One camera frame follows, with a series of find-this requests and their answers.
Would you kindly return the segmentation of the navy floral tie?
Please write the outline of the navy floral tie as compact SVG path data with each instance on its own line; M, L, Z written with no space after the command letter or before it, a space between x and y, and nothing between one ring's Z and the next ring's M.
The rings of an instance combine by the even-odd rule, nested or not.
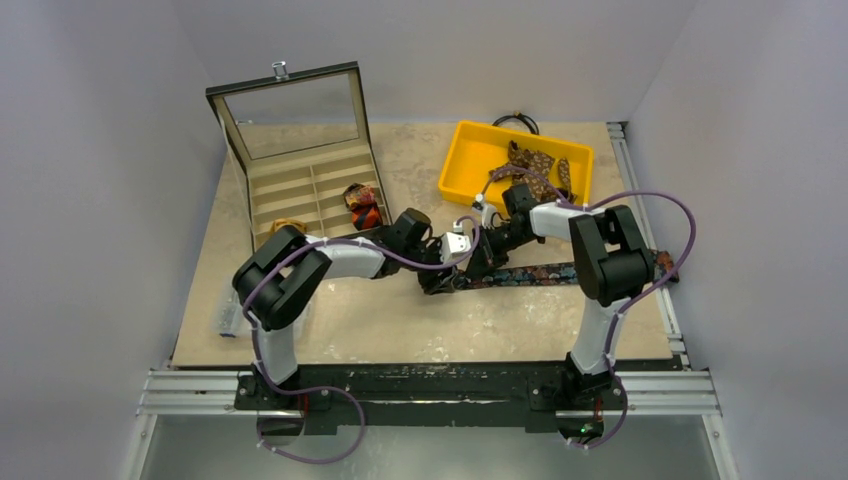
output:
M464 289L464 271L458 266L456 273L456 291L477 290ZM529 266L505 267L492 270L485 278L486 287L520 287L520 286L563 286L578 285L577 270L573 261L535 264Z

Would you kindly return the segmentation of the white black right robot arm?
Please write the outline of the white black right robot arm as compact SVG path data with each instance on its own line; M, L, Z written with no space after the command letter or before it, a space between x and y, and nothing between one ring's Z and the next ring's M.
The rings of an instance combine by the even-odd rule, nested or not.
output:
M571 244L577 284L585 295L577 340L566 358L572 373L561 381L564 399L584 407L601 391L598 375L614 364L612 343L619 335L624 305L654 281L655 261L631 209L625 205L584 212L555 202L541 203L526 184L502 194L509 219L481 231L465 275L480 280L508 261L508 253L548 237Z

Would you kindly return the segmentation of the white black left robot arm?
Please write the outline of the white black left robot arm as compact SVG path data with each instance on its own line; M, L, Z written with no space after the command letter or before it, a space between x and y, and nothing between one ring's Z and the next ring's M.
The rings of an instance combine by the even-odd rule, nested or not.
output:
M342 237L317 237L284 226L234 273L231 286L251 328L259 395L272 408L297 399L295 324L325 280L381 279L401 269L435 293L450 283L474 247L460 223L435 237L429 218L408 208L393 223Z

